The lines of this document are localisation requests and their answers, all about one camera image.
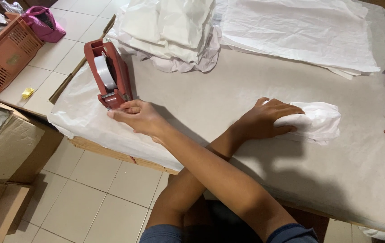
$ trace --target tape dispenser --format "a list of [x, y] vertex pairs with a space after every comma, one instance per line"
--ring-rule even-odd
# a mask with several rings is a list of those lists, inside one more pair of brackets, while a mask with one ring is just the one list
[[101, 92], [98, 100], [110, 109], [132, 100], [128, 67], [113, 43], [103, 43], [103, 39], [99, 39], [86, 43], [83, 49]]

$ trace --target person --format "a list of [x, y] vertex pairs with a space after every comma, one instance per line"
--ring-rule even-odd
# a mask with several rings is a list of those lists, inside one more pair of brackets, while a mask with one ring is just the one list
[[[109, 117], [131, 126], [135, 133], [150, 136], [184, 165], [177, 176], [169, 178], [155, 202], [140, 243], [234, 242], [233, 238], [223, 237], [229, 231], [215, 233], [203, 198], [206, 189], [243, 220], [260, 242], [318, 242], [312, 228], [298, 224], [258, 182], [228, 163], [245, 141], [296, 130], [293, 126], [273, 124], [283, 116], [304, 114], [302, 109], [277, 99], [263, 104], [268, 100], [258, 99], [252, 109], [206, 148], [176, 130], [149, 102], [136, 99], [107, 112]], [[254, 237], [245, 235], [243, 239], [242, 242], [251, 242]]]

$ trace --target orange plastic basket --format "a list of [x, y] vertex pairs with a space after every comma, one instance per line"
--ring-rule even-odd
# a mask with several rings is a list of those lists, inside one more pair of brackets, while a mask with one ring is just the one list
[[17, 13], [5, 13], [11, 22], [0, 32], [0, 92], [44, 45]]

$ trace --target tape roll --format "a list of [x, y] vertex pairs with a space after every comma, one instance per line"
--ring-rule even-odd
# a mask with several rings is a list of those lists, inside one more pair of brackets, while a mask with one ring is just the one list
[[94, 58], [95, 67], [97, 68], [98, 75], [104, 83], [107, 91], [111, 92], [117, 88], [113, 77], [110, 74], [109, 67], [107, 66], [106, 57], [104, 55]]

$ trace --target forearm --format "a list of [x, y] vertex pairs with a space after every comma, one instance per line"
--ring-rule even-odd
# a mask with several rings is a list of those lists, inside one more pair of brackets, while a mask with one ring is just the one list
[[[222, 135], [212, 141], [206, 149], [228, 161], [244, 142], [238, 136], [236, 126], [230, 126]], [[187, 168], [183, 168], [171, 183], [161, 192], [154, 205], [154, 211], [146, 227], [161, 224], [182, 225], [181, 216], [204, 193], [206, 187]]]
[[226, 163], [174, 128], [164, 130], [163, 146], [207, 189], [266, 239], [276, 214], [284, 223], [295, 222], [265, 189], [247, 174]]

